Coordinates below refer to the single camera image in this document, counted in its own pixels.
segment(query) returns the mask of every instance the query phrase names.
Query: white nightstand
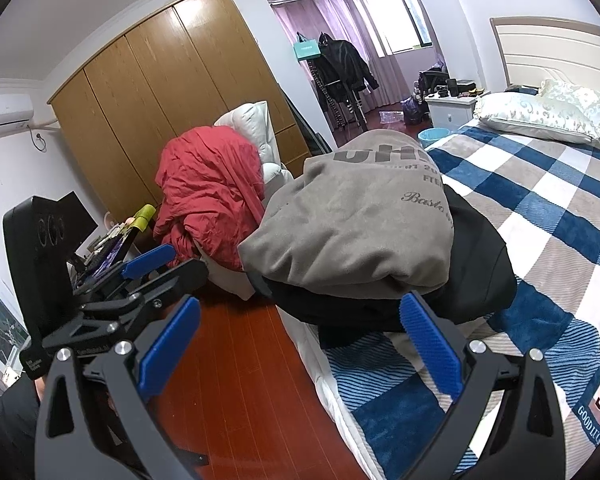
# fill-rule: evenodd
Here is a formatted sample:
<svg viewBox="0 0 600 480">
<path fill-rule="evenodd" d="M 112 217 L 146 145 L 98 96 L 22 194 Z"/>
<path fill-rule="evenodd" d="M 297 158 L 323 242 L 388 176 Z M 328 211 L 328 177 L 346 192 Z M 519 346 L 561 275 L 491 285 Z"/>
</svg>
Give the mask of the white nightstand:
<svg viewBox="0 0 600 480">
<path fill-rule="evenodd" d="M 457 130 L 474 118 L 477 97 L 439 97 L 438 94 L 425 97 L 429 104 L 431 122 L 435 128 Z"/>
</svg>

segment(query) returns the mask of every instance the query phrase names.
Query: silver bolt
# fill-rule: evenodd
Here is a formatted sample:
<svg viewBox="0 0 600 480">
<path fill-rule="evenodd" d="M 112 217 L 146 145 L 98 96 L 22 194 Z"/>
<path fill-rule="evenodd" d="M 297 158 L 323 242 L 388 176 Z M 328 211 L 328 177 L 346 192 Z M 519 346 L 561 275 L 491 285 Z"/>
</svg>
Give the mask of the silver bolt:
<svg viewBox="0 0 600 480">
<path fill-rule="evenodd" d="M 66 361 L 69 357 L 71 357 L 71 349 L 70 348 L 61 348 L 58 350 L 56 354 L 58 361 Z"/>
<path fill-rule="evenodd" d="M 118 355 L 127 355 L 133 349 L 131 341 L 118 341 L 113 347 L 114 351 Z"/>
<path fill-rule="evenodd" d="M 541 350 L 539 350 L 538 348 L 532 348 L 531 350 L 529 350 L 529 357 L 531 357 L 534 361 L 542 361 L 542 358 L 544 356 L 542 355 Z"/>
<path fill-rule="evenodd" d="M 474 339 L 469 343 L 469 350 L 474 354 L 484 354 L 487 351 L 487 345 L 479 339 Z"/>
</svg>

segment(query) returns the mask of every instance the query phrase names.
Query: gray sweatshirt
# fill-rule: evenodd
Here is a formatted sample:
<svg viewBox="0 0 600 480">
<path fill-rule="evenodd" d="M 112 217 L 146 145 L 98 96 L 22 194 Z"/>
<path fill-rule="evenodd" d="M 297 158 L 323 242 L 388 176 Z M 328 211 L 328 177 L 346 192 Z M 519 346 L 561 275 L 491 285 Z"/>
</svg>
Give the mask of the gray sweatshirt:
<svg viewBox="0 0 600 480">
<path fill-rule="evenodd" d="M 341 298 L 400 298 L 446 283 L 453 221 L 438 168 L 416 140 L 371 130 L 267 205 L 238 246 L 244 270 Z"/>
</svg>

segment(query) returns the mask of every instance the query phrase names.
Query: teal shopping bag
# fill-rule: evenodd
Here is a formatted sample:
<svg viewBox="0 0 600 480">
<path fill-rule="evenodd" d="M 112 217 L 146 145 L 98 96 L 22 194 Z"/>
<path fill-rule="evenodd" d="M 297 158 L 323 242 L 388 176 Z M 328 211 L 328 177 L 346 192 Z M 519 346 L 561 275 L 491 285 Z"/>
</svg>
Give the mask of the teal shopping bag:
<svg viewBox="0 0 600 480">
<path fill-rule="evenodd" d="M 294 51 L 298 61 L 320 57 L 320 47 L 318 46 L 318 42 L 315 40 L 299 41 L 298 43 L 294 43 Z"/>
</svg>

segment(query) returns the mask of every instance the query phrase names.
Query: plaid blanket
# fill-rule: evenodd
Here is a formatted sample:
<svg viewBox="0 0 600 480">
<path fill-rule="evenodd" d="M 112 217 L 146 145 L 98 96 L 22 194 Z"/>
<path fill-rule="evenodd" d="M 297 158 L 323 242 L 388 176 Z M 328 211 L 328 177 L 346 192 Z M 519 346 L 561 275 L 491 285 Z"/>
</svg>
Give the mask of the plaid blanket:
<svg viewBox="0 0 600 480">
<path fill-rule="evenodd" d="M 510 308 L 461 331 L 496 352 L 544 352 L 569 479 L 600 444 L 600 146 L 468 128 L 429 155 L 444 182 L 498 229 L 518 278 Z M 369 333 L 324 352 L 369 451 L 388 480 L 398 479 L 432 438 L 450 398 L 404 334 Z M 501 398 L 491 396 L 458 471 L 480 456 Z"/>
</svg>

